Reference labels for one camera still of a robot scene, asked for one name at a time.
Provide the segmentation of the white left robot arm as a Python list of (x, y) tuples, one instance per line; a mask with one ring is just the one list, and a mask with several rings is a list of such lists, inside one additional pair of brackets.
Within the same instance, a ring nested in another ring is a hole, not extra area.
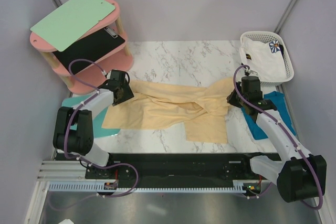
[(53, 146), (64, 152), (66, 158), (78, 158), (97, 167), (103, 178), (111, 178), (115, 165), (108, 161), (109, 153), (94, 143), (93, 121), (109, 106), (116, 106), (134, 97), (129, 74), (112, 70), (110, 78), (98, 86), (90, 97), (57, 112)]

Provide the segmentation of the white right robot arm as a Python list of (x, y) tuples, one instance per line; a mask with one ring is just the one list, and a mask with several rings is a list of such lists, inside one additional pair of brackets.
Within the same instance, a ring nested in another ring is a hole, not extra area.
[(285, 202), (314, 197), (322, 200), (326, 188), (326, 160), (321, 155), (313, 155), (288, 129), (275, 104), (264, 99), (259, 78), (242, 77), (234, 84), (227, 102), (244, 109), (247, 116), (264, 131), (280, 157), (280, 161), (276, 162), (265, 154), (255, 154), (241, 164), (241, 174), (248, 179), (257, 174), (266, 178), (277, 186)]

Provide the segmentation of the yellow t shirt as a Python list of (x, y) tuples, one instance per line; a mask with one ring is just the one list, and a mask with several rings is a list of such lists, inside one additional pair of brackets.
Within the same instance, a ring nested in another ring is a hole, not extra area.
[(209, 87), (180, 86), (133, 80), (134, 98), (109, 106), (104, 129), (162, 130), (183, 123), (187, 141), (226, 144), (227, 97), (233, 79)]

